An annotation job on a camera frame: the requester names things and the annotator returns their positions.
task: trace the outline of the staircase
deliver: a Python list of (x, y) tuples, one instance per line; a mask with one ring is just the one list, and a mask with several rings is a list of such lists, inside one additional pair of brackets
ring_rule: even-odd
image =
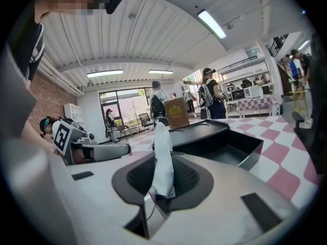
[(291, 91), (292, 91), (292, 86), (289, 83), (289, 76), (288, 74), (279, 66), (278, 66), (278, 71), (279, 74), (281, 75), (281, 80), (282, 80), (282, 85), (283, 85), (283, 91), (284, 91), (284, 96), (290, 96), (292, 95)]

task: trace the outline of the railing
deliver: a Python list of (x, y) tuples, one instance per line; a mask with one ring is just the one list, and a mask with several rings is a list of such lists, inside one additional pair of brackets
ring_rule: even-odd
[(269, 49), (269, 53), (272, 57), (275, 57), (278, 54), (278, 52), (281, 50), (287, 37), (288, 37), (288, 35), (274, 37), (274, 39), (273, 39), (274, 41)]
[(251, 61), (251, 60), (254, 60), (254, 59), (257, 59), (257, 58), (258, 58), (258, 57), (255, 55), (255, 56), (252, 56), (252, 57), (250, 57), (250, 58), (244, 59), (244, 60), (242, 60), (242, 61), (239, 61), (239, 62), (233, 63), (233, 64), (231, 64), (231, 65), (225, 66), (224, 68), (221, 68), (221, 69), (219, 69), (219, 70), (217, 70), (217, 71), (221, 71), (221, 70), (223, 70), (223, 69), (227, 69), (227, 68), (232, 68), (232, 67), (234, 67), (234, 66), (236, 66), (236, 65), (239, 65), (239, 64), (242, 64), (242, 63), (246, 63), (246, 62), (248, 62), (248, 61)]
[(288, 63), (284, 62), (282, 59), (278, 62), (280, 68), (290, 77), (292, 78), (292, 71)]

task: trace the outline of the brown box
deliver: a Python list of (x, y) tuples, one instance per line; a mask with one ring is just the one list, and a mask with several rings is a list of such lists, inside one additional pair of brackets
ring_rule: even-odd
[(165, 109), (170, 129), (190, 125), (184, 98), (177, 98), (175, 100), (165, 102)]

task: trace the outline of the fluorescent light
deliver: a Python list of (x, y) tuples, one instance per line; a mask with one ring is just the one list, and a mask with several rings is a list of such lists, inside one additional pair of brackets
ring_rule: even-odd
[(173, 71), (149, 70), (149, 74), (165, 74), (171, 75)]
[(298, 48), (298, 50), (301, 50), (303, 47), (305, 47), (306, 46), (306, 44), (308, 43), (308, 42), (310, 42), (309, 40), (307, 40), (307, 41), (305, 41), (299, 48)]
[(226, 34), (221, 29), (219, 24), (212, 18), (211, 15), (205, 10), (198, 13), (198, 16), (219, 36), (220, 39), (226, 37)]
[(87, 74), (87, 77), (107, 76), (107, 75), (121, 75), (123, 70), (112, 70), (112, 71), (96, 71)]

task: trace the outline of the black tray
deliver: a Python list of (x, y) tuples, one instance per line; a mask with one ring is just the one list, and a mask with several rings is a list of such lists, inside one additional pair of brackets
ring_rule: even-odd
[(171, 138), (175, 152), (228, 163), (245, 170), (256, 164), (263, 146), (262, 140), (230, 130), (228, 124), (213, 120), (172, 130)]
[(204, 120), (186, 127), (170, 130), (173, 147), (193, 143), (229, 130), (225, 122)]

